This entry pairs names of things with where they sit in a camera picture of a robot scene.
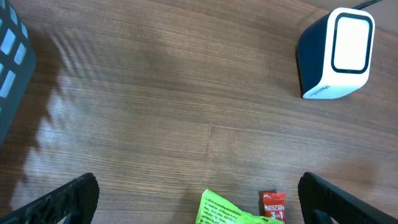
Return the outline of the red candy bar wrapper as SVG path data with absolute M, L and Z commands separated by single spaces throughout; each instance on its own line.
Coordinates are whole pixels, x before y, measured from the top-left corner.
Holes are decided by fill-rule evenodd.
M 285 192 L 264 192 L 262 201 L 266 217 L 285 223 Z

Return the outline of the white barcode scanner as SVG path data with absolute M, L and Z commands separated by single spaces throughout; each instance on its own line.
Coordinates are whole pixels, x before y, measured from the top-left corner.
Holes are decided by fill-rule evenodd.
M 339 7 L 309 26 L 299 37 L 297 65 L 302 98 L 332 100 L 360 89 L 369 78 L 374 18 Z

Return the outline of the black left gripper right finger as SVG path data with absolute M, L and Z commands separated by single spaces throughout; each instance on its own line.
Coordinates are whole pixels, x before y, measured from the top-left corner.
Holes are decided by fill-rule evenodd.
M 397 224 L 397 219 L 311 172 L 298 183 L 304 223 Z

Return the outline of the green snack packet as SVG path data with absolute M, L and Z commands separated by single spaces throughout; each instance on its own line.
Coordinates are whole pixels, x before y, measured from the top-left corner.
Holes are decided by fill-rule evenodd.
M 283 224 L 282 221 L 252 215 L 217 193 L 206 189 L 201 195 L 196 224 Z

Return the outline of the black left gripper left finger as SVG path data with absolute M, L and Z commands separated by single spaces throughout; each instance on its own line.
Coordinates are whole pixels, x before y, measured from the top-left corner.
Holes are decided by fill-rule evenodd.
M 2 224 L 83 223 L 90 224 L 100 189 L 92 173 L 83 174 L 1 218 Z

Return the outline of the grey plastic mesh basket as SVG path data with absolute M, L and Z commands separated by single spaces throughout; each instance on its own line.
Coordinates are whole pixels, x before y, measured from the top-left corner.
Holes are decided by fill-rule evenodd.
M 34 73 L 37 57 L 29 30 L 9 0 L 1 0 L 1 142 Z

